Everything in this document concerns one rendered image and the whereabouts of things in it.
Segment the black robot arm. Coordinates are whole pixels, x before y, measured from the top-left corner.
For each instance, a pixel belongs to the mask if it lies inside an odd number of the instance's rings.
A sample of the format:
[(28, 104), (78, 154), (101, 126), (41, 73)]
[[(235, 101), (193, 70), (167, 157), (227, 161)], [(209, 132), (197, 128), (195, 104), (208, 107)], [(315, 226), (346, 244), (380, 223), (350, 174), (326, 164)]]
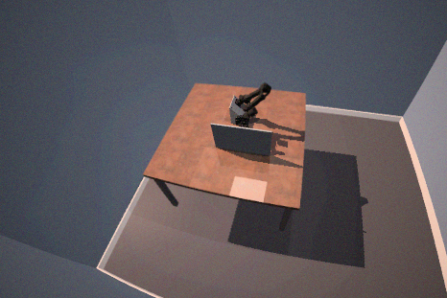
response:
[[(250, 94), (240, 95), (239, 99), (236, 99), (235, 103), (240, 107), (242, 103), (246, 103), (246, 105), (243, 107), (243, 110), (245, 113), (243, 115), (248, 116), (249, 118), (258, 114), (258, 111), (256, 109), (256, 105), (259, 104), (261, 101), (263, 101), (267, 95), (269, 95), (271, 91), (271, 87), (267, 85), (266, 83), (263, 83), (260, 85), (260, 88), (253, 91)], [(265, 95), (263, 93), (266, 93)], [(258, 96), (259, 95), (259, 96)], [(258, 96), (258, 97), (257, 97)], [(255, 100), (253, 100), (251, 103), (251, 99), (257, 97)], [(235, 118), (236, 125), (240, 124), (243, 121), (241, 120), (241, 117), (237, 115)]]

